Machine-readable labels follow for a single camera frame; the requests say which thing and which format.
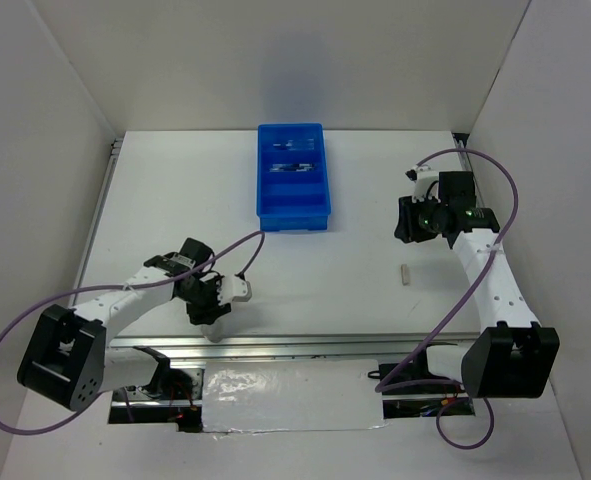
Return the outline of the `white eraser block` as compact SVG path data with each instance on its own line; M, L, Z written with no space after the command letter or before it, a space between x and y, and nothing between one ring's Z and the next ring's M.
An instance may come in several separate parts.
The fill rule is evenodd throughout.
M402 284L404 286L408 286L411 283L411 279L410 279L410 269L407 264L401 265L400 274L401 274Z

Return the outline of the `aluminium table frame rail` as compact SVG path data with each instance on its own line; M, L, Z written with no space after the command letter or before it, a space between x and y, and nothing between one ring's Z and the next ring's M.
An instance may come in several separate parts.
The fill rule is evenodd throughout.
M468 286L445 241L406 245L393 235L397 201L412 190L406 171L431 153L434 168L458 169L453 143L447 131L327 132L328 229L270 233L259 242L255 132L130 131L112 162L78 284L122 283L191 237L220 253L220 273L245 273L252 299L223 318L217 344L173 301L126 329L119 345L157 347L174 359L400 357Z

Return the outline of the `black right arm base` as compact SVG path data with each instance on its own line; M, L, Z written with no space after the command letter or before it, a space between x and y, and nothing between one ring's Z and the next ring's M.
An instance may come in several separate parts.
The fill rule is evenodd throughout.
M449 406L445 416L471 416L474 405L464 390L455 384L431 383L440 380L428 371L425 353L419 354L388 384L408 386L391 388L382 393L383 418L434 418L442 407Z

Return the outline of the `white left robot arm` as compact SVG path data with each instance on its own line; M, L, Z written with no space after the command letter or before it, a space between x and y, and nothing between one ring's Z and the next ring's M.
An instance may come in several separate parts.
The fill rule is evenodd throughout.
M251 288L241 275L212 274L207 245L187 239L177 252L156 255L125 286L71 308L51 305L40 315L17 379L24 387L73 412L105 391L134 387L151 399L169 394L180 372L164 354L144 346L111 347L111 341L148 312L175 299L189 321L213 339L220 317Z

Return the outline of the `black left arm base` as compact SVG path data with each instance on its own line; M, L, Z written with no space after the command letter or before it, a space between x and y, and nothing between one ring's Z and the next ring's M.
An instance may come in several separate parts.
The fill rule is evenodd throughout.
M203 368L171 369L154 390L127 386L112 394L109 425L171 425L201 433Z

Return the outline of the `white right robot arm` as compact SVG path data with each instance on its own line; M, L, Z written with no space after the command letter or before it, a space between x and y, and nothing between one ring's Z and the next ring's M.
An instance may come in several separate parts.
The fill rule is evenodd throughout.
M469 347L432 344L415 363L411 379L423 392L445 379L473 398L538 398L560 346L557 332L540 324L512 274L494 212L477 204L467 171L407 171L414 191L399 200L394 235L421 243L443 237L459 259L474 291L480 334Z

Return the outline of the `blue compartment storage bin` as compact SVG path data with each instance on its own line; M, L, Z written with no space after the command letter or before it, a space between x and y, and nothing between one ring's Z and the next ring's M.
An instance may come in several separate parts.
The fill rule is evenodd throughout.
M314 139L315 151L276 151L270 145ZM316 172L271 173L279 167L314 166ZM256 214L264 232L325 231L331 196L323 126L319 123L261 124L257 128Z

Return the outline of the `clear tape roll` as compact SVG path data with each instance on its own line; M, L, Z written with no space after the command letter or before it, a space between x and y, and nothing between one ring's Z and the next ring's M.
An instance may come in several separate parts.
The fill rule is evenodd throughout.
M202 336L211 343L219 343L224 339L224 327L220 321L200 326Z

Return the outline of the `white front cover board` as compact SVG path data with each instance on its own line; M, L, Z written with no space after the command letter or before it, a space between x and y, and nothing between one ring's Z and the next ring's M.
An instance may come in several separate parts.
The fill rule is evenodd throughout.
M366 431L387 421L373 359L209 362L202 433Z

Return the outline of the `blue capped ballpoint pen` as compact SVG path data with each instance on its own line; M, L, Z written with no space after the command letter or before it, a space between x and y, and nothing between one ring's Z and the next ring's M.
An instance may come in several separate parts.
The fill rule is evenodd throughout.
M279 174L298 174L298 173L311 173L316 172L317 169L314 166L299 166L299 167L279 167L276 169L271 169L271 173L279 173Z

